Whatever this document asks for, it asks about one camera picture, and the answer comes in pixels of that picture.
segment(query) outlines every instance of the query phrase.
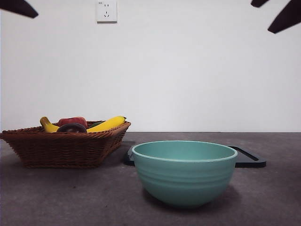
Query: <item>black tray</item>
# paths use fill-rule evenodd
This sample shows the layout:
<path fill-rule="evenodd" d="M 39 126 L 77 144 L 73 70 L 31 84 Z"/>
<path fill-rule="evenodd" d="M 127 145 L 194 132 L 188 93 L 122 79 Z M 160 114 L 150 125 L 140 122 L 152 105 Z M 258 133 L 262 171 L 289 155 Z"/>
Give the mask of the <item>black tray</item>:
<path fill-rule="evenodd" d="M 239 167 L 243 167 L 243 168 L 246 168 L 246 167 L 253 167 L 253 168 L 261 168 L 261 167 L 265 167 L 266 164 L 267 164 L 267 161 L 250 152 L 250 151 L 246 151 L 246 150 L 243 150 L 239 147 L 236 147 L 236 146 L 229 146 L 235 150 L 237 150 L 237 160 L 236 160 L 236 164 L 235 164 L 235 167 L 239 168 Z M 134 163 L 134 155 L 132 153 L 132 147 L 125 153 L 124 155 L 124 159 L 123 159 L 123 163 L 126 164 L 126 165 L 129 165 L 129 166 L 134 166 L 135 163 Z"/>

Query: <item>table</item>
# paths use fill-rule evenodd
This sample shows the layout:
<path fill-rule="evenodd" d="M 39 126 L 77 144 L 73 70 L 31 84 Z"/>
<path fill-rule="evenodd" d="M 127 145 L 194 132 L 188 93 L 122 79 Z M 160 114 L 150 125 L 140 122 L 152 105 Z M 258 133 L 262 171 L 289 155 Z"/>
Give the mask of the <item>table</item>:
<path fill-rule="evenodd" d="M 166 206 L 122 158 L 134 145 L 200 140 L 238 146 L 267 160 L 235 168 L 226 191 L 193 210 Z M 301 133 L 127 132 L 95 169 L 27 169 L 1 141 L 1 226 L 298 226 Z"/>

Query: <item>ceramic bowl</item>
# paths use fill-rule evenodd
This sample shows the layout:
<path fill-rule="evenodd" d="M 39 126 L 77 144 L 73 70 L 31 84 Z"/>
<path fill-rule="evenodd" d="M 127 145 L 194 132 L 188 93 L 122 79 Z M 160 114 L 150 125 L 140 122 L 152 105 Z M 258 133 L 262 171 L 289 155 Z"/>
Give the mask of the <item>ceramic bowl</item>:
<path fill-rule="evenodd" d="M 228 186 L 237 151 L 201 141 L 155 141 L 132 148 L 143 187 L 166 204 L 195 208 Z"/>

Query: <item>wall socket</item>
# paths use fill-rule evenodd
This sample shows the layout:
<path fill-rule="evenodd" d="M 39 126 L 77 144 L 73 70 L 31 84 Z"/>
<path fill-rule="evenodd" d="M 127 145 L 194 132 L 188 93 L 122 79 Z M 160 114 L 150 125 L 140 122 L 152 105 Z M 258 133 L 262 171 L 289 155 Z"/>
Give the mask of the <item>wall socket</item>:
<path fill-rule="evenodd" d="M 99 0 L 96 20 L 98 23 L 117 23 L 117 0 Z"/>

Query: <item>yellow banana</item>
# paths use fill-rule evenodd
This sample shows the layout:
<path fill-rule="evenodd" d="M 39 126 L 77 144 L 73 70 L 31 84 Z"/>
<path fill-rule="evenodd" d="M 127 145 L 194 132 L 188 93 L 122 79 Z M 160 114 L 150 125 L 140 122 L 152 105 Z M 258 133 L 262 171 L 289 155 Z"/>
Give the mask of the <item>yellow banana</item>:
<path fill-rule="evenodd" d="M 59 128 L 58 126 L 52 124 L 47 117 L 42 117 L 40 119 L 40 123 L 43 126 L 45 132 L 47 133 L 54 133 Z"/>
<path fill-rule="evenodd" d="M 125 120 L 126 118 L 123 116 L 116 116 L 111 119 L 108 119 L 107 121 L 104 121 L 103 123 L 97 126 L 87 129 L 87 132 L 93 133 L 93 132 L 101 132 L 101 131 L 109 130 L 123 124 Z"/>

